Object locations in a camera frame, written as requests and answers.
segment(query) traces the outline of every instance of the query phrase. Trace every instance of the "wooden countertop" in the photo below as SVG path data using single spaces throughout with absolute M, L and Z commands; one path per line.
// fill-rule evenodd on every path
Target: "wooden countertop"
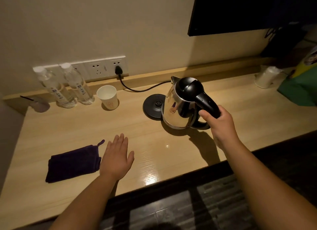
M 276 91 L 253 83 L 254 75 L 204 82 L 205 91 L 231 112 L 241 141 L 251 150 L 317 130 L 317 108 L 297 106 Z M 96 99 L 72 109 L 51 104 L 49 111 L 28 109 L 0 197 L 0 228 L 13 229 L 60 214 L 99 173 L 47 184 L 51 155 L 112 140 L 123 132 L 135 161 L 119 181 L 116 195 L 224 161 L 210 130 L 169 129 L 147 118 L 145 98 L 166 94 L 163 84 L 147 92 L 118 91 L 119 107 L 107 111 Z M 103 155 L 106 144 L 99 147 Z

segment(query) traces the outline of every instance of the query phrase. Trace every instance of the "electric kettle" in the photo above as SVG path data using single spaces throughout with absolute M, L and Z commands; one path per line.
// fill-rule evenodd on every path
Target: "electric kettle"
M 163 121 L 173 129 L 191 127 L 199 130 L 210 128 L 208 123 L 198 121 L 201 109 L 214 118 L 220 117 L 217 104 L 204 92 L 201 82 L 192 77 L 172 76 L 172 87 L 162 107 Z

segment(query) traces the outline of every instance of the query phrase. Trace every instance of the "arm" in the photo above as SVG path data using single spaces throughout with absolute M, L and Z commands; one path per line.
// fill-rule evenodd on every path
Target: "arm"
M 213 118 L 201 110 L 216 144 L 224 151 L 257 224 L 262 229 L 317 229 L 317 209 L 275 176 L 239 140 L 232 116 L 219 106 Z
M 108 142 L 100 164 L 100 176 L 85 188 L 55 220 L 50 230 L 97 229 L 115 183 L 129 171 L 134 152 L 128 158 L 128 138 L 116 135 Z

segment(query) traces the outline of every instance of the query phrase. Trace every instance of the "water bottle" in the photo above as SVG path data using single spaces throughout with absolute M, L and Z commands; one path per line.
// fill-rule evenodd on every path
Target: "water bottle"
M 67 91 L 65 86 L 56 79 L 53 72 L 42 66 L 34 67 L 33 71 L 37 74 L 41 84 L 54 96 L 59 106 L 72 108 L 76 105 L 74 97 Z
M 92 104 L 95 98 L 81 74 L 69 63 L 60 64 L 60 67 L 69 86 L 75 92 L 77 100 L 84 105 Z

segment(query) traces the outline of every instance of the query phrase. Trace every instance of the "kettle spout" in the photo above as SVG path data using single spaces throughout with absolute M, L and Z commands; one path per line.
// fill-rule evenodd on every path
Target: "kettle spout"
M 175 85 L 176 82 L 178 82 L 178 81 L 180 80 L 180 78 L 179 78 L 179 77 L 176 77 L 176 76 L 172 76 L 171 79 L 172 79 L 172 82 L 171 82 L 171 83 L 172 83 L 173 85 Z

